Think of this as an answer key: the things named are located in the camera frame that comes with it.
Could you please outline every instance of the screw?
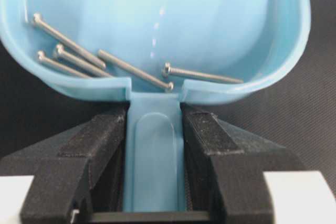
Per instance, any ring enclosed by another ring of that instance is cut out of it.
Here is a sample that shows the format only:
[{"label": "screw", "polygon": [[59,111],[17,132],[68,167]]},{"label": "screw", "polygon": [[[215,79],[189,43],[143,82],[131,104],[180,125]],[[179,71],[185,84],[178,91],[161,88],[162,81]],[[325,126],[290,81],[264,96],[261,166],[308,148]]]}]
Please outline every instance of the screw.
[{"label": "screw", "polygon": [[99,77],[112,77],[109,73],[106,73],[105,71],[101,70],[100,68],[97,68],[96,66],[86,62],[85,60],[82,60],[71,53],[64,50],[64,46],[62,44],[57,44],[55,47],[55,50],[53,52],[54,58],[63,58],[67,61],[70,61],[71,63],[75,64],[76,66],[87,70],[90,73],[93,73],[95,76]]},{"label": "screw", "polygon": [[98,51],[98,55],[103,58],[106,61],[110,61],[113,64],[117,65],[118,67],[120,67],[121,69],[132,73],[138,77],[140,77],[141,79],[148,81],[152,84],[154,84],[155,86],[164,89],[166,92],[171,92],[174,89],[174,83],[169,82],[169,83],[165,83],[161,80],[159,80],[158,78],[118,59],[116,56],[109,54],[108,52],[105,52],[103,50],[99,50]]},{"label": "screw", "polygon": [[35,13],[33,15],[33,24],[35,26],[41,28],[45,32],[49,33],[50,35],[52,35],[57,40],[61,41],[64,45],[66,45],[67,47],[71,48],[73,51],[75,51],[79,55],[83,56],[85,59],[87,59],[91,63],[95,64],[97,67],[99,67],[101,69],[105,69],[106,68],[105,62],[103,62],[102,60],[100,60],[97,56],[95,56],[92,53],[90,53],[89,51],[85,50],[80,45],[76,44],[71,39],[67,38],[62,33],[60,33],[59,31],[55,30],[49,24],[47,24],[46,22],[44,22],[44,20],[42,18],[42,15],[40,13]]},{"label": "screw", "polygon": [[196,71],[185,70],[181,68],[172,68],[170,63],[166,62],[164,68],[162,69],[163,77],[167,77],[169,75],[172,76],[180,76],[180,77],[189,77],[198,80],[205,81],[215,81],[215,82],[233,82],[233,83],[243,83],[243,80],[235,79],[227,76],[218,76],[216,74],[210,73],[201,73]]},{"label": "screw", "polygon": [[44,64],[44,65],[47,65],[47,66],[50,66],[50,67],[53,67],[57,70],[60,70],[62,72],[65,72],[65,73],[68,73],[68,74],[71,74],[73,76],[78,76],[78,77],[82,77],[82,78],[90,78],[90,76],[84,74],[84,73],[81,73],[75,69],[72,69],[72,68],[69,68],[68,66],[65,66],[61,63],[58,63],[54,60],[51,60],[49,59],[45,52],[43,51],[39,51],[37,52],[37,59],[40,63]]}]

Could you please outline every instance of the round screw head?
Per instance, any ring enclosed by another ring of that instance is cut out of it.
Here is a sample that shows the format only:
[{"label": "round screw head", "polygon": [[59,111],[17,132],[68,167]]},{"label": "round screw head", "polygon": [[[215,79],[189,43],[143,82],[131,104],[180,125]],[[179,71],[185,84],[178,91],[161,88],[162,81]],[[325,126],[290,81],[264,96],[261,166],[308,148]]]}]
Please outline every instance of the round screw head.
[{"label": "round screw head", "polygon": [[43,61],[46,58],[46,54],[44,53],[44,51],[40,50],[37,52],[37,59],[39,61]]},{"label": "round screw head", "polygon": [[59,43],[56,45],[55,49],[53,50],[52,56],[57,59],[62,54],[63,51],[64,51],[64,46]]},{"label": "round screw head", "polygon": [[170,74],[171,66],[169,62],[166,62],[164,64],[164,67],[162,69],[162,76],[167,77]]},{"label": "round screw head", "polygon": [[33,25],[37,25],[41,20],[43,20],[41,13],[35,13],[33,15]]},{"label": "round screw head", "polygon": [[174,83],[171,81],[168,83],[168,88],[166,88],[166,92],[172,92],[172,90],[174,89]]}]

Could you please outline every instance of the black fabric background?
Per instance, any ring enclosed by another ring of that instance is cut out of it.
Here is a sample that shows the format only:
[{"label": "black fabric background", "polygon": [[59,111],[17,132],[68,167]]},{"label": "black fabric background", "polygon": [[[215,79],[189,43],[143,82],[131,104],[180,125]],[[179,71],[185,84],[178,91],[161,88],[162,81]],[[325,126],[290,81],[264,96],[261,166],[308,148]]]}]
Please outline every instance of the black fabric background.
[{"label": "black fabric background", "polygon": [[[311,0],[304,55],[275,85],[207,106],[233,125],[284,145],[336,193],[336,1]],[[0,45],[0,157],[91,119],[114,104],[77,101],[25,71]]]}]

